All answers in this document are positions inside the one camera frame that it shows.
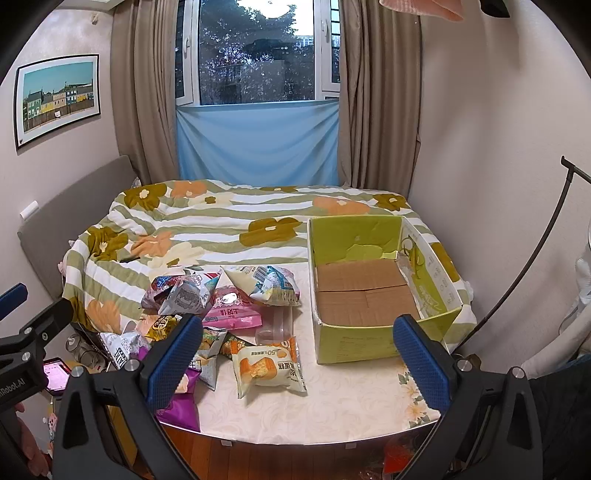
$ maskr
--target hand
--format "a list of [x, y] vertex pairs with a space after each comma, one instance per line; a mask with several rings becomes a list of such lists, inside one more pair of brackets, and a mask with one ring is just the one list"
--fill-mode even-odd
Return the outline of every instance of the hand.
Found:
[[[23, 413], [25, 411], [25, 407], [22, 403], [18, 403], [15, 405], [15, 410]], [[47, 466], [47, 461], [45, 457], [41, 453], [41, 450], [37, 446], [37, 442], [35, 441], [35, 437], [31, 433], [31, 430], [27, 427], [27, 425], [21, 420], [18, 419], [21, 424], [21, 448], [22, 452], [25, 454], [25, 457], [29, 460], [27, 466], [29, 470], [34, 476], [47, 476], [49, 472], [49, 467]]]

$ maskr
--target sky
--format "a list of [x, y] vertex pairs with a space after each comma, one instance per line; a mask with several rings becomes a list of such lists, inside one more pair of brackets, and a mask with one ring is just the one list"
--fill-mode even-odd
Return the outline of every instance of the sky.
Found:
[[65, 83], [92, 83], [93, 63], [70, 63], [26, 73], [22, 81], [23, 97], [29, 93], [57, 92], [64, 88]]
[[289, 5], [295, 5], [295, 34], [314, 35], [313, 0], [238, 0], [238, 4], [259, 10], [267, 18], [280, 17], [289, 11]]

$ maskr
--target picture frame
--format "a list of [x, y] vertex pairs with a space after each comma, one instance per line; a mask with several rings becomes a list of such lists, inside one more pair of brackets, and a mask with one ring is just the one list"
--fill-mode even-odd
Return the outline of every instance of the picture frame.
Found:
[[17, 69], [17, 150], [61, 127], [96, 115], [100, 115], [98, 54], [56, 57]]

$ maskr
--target floral blanket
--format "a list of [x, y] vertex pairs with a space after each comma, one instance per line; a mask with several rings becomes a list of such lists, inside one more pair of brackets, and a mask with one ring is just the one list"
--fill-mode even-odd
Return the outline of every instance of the floral blanket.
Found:
[[[120, 193], [108, 215], [79, 236], [66, 258], [63, 296], [87, 328], [122, 333], [141, 313], [152, 280], [183, 267], [306, 262], [306, 220], [326, 215], [404, 215], [437, 242], [404, 197], [337, 187], [231, 186], [169, 181]], [[461, 298], [465, 286], [443, 248]]]

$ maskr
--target gray headboard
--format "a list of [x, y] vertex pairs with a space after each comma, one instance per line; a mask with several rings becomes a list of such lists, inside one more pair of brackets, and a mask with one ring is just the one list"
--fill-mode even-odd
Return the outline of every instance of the gray headboard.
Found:
[[129, 157], [123, 155], [69, 186], [22, 224], [22, 249], [52, 298], [62, 293], [57, 264], [70, 248], [68, 240], [76, 240], [105, 217], [113, 199], [129, 189], [134, 178]]

